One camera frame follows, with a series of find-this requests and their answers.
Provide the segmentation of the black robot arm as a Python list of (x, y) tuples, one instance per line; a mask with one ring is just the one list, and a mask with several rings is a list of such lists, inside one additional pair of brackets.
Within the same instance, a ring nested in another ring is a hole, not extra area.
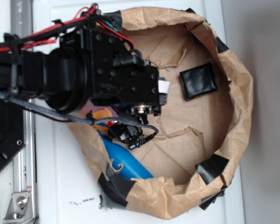
[(39, 98), (62, 114), (87, 101), (132, 114), (160, 115), (169, 83), (138, 50), (127, 50), (113, 35), (95, 30), (70, 32), (49, 54), (0, 52), (0, 91)]

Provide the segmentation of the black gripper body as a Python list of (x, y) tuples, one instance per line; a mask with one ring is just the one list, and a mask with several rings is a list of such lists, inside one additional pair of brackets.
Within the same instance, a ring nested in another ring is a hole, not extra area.
[(63, 35), (59, 53), (70, 60), (72, 89), (66, 109), (79, 110), (87, 100), (131, 114), (161, 114), (167, 102), (158, 69), (117, 37), (96, 30)]

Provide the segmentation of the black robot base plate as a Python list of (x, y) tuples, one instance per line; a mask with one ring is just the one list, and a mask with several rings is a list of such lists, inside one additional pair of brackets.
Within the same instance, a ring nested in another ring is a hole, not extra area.
[(0, 172), (25, 146), (23, 110), (0, 102)]

